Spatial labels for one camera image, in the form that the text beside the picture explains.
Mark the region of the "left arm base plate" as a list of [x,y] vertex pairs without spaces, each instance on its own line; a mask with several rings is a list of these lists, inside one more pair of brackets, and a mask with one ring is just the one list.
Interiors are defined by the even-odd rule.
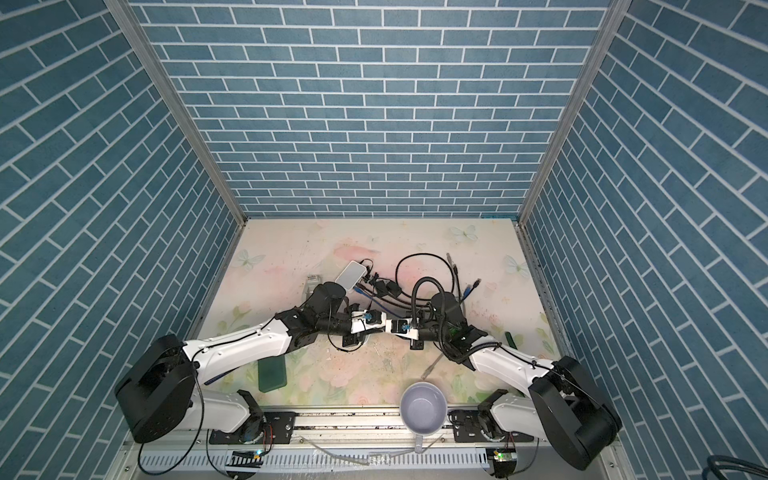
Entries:
[[232,433],[213,430],[208,441],[212,445],[262,445],[288,444],[293,435],[296,414],[289,411],[267,411],[251,415]]

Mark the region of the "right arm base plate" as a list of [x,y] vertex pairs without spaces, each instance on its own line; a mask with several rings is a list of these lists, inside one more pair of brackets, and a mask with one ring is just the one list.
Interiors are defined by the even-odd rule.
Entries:
[[507,432],[486,411],[456,409],[448,412],[456,443],[534,442],[535,438],[521,432]]

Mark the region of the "black power adapter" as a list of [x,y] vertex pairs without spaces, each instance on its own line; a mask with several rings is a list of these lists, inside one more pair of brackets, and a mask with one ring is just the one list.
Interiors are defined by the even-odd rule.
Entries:
[[398,298],[403,293],[402,288],[394,280],[386,280],[385,289],[386,289],[387,295],[392,298]]
[[372,277],[368,280],[368,284],[374,292],[374,296],[378,298],[384,298],[389,295],[388,280],[380,277]]

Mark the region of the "white network switch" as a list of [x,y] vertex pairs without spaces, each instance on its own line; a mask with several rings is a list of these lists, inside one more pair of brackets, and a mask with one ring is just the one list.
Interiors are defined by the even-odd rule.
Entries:
[[368,269],[366,266],[356,261],[350,261],[334,282],[340,285],[345,291],[349,292],[355,288],[367,273]]

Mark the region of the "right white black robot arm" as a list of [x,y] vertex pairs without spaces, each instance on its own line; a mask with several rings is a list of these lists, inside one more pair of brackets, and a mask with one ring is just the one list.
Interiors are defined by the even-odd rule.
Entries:
[[576,359],[538,359],[504,344],[470,325],[450,294],[434,295],[425,313],[414,309],[390,330],[412,341],[435,342],[448,360],[508,386],[470,416],[470,425],[490,441],[505,441],[513,432],[545,440],[583,471],[622,428],[612,402]]

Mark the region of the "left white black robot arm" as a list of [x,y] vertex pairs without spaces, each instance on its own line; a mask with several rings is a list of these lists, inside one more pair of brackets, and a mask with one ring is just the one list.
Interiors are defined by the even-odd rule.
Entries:
[[206,340],[182,341],[174,334],[156,339],[115,386],[133,440],[146,444],[174,430],[197,429],[255,439],[264,419],[254,397],[245,390],[204,393],[203,386],[306,347],[333,324],[339,335],[350,334],[349,316],[338,312],[346,296],[346,288],[325,282],[301,305],[255,327]]

